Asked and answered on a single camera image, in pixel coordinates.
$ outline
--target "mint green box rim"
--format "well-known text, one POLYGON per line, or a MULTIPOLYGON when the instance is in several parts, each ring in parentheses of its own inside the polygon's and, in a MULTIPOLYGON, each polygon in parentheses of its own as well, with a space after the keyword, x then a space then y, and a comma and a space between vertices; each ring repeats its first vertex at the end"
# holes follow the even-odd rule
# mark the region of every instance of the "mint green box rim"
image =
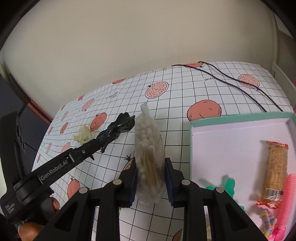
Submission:
POLYGON ((201 126, 213 126, 247 121, 261 121, 268 119, 292 118, 296 125, 296 115, 293 112, 264 112, 245 115, 224 115, 220 117, 206 118, 190 121, 190 179, 192 178, 192 128, 201 126))

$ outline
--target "table surface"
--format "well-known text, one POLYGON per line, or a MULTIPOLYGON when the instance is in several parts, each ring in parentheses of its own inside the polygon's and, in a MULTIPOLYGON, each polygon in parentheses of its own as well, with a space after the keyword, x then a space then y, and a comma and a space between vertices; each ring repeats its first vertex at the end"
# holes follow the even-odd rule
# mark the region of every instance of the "table surface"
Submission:
MULTIPOLYGON (((279 84, 260 65, 244 62, 213 62, 211 64, 234 78, 245 74, 253 76, 256 79, 255 83, 259 84, 259 87, 284 111, 293 112, 279 84)), ((239 86, 267 111, 279 111, 267 97, 256 89, 225 78, 206 64, 198 68, 239 86)), ((73 140, 73 135, 78 134, 82 124, 90 127, 96 115, 98 115, 96 122, 102 125, 91 132, 92 137, 96 137, 104 130, 119 113, 129 112, 130 115, 137 117, 141 113, 140 105, 144 102, 148 103, 150 115, 155 118, 159 126, 166 157, 171 158, 174 168, 181 170, 185 178, 189 177, 190 155, 187 112, 191 120, 196 119, 197 116, 202 118, 204 114, 214 117, 262 112, 259 106, 241 91, 199 70, 180 66, 154 70, 115 81, 63 106, 44 136, 33 169, 69 147, 79 147, 80 144, 73 140), (167 84, 153 85, 158 82, 167 84)), ((92 129, 97 128, 96 125, 92 124, 92 129)), ((86 159, 54 183, 51 186, 55 191, 54 197, 62 206, 72 195, 71 188, 75 185, 86 186, 90 189, 103 187, 120 175, 128 162, 127 156, 134 156, 134 129, 129 133, 121 134, 114 143, 108 145, 104 154, 95 153, 94 161, 90 158, 86 159)), ((92 240, 95 240, 98 210, 97 208, 92 240)), ((174 236, 183 227, 183 215, 183 208, 174 209, 170 206, 167 195, 164 195, 159 203, 152 207, 143 205, 136 197, 131 208, 120 211, 120 238, 124 241, 177 241, 178 238, 174 236)))

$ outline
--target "pink comb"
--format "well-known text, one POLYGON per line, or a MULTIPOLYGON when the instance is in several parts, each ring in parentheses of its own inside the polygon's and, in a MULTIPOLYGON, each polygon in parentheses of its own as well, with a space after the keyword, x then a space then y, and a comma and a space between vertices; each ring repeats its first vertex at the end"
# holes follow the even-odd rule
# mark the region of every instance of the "pink comb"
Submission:
POLYGON ((288 223, 291 209, 293 206, 294 196, 296 188, 296 174, 290 174, 286 177, 284 194, 282 197, 282 202, 279 206, 279 212, 277 215, 277 223, 274 227, 272 235, 268 239, 273 239, 274 241, 281 241, 285 236, 286 225, 288 223))

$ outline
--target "plastic bag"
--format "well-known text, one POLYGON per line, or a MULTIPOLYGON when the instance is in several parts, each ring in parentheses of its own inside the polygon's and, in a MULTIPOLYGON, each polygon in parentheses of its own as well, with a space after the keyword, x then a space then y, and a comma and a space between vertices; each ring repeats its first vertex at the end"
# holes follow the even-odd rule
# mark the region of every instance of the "plastic bag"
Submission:
POLYGON ((138 168, 137 196, 143 204, 153 205, 165 191, 165 150, 156 121, 147 103, 135 123, 135 156, 138 168))
POLYGON ((79 142, 81 145, 89 142, 92 139, 91 138, 91 131, 86 125, 84 125, 84 124, 81 125, 78 132, 79 132, 79 134, 77 136, 74 135, 73 139, 74 139, 74 141, 79 142))
POLYGON ((279 207, 285 178, 287 176, 288 145, 267 141, 268 144, 268 168, 264 184, 264 192, 255 205, 265 205, 271 209, 279 207))

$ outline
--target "finger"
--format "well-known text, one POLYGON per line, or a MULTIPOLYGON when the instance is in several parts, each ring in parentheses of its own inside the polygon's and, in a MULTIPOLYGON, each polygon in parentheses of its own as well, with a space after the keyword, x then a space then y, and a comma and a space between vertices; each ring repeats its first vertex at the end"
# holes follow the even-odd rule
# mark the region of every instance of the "finger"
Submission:
POLYGON ((55 210, 59 210, 60 209, 60 204, 59 204, 59 201, 58 200, 56 200, 54 197, 50 197, 51 199, 52 199, 52 204, 53 204, 53 206, 54 206, 54 209, 55 210))
POLYGON ((26 222, 18 227, 18 233, 22 241, 33 241, 43 227, 34 222, 26 222))

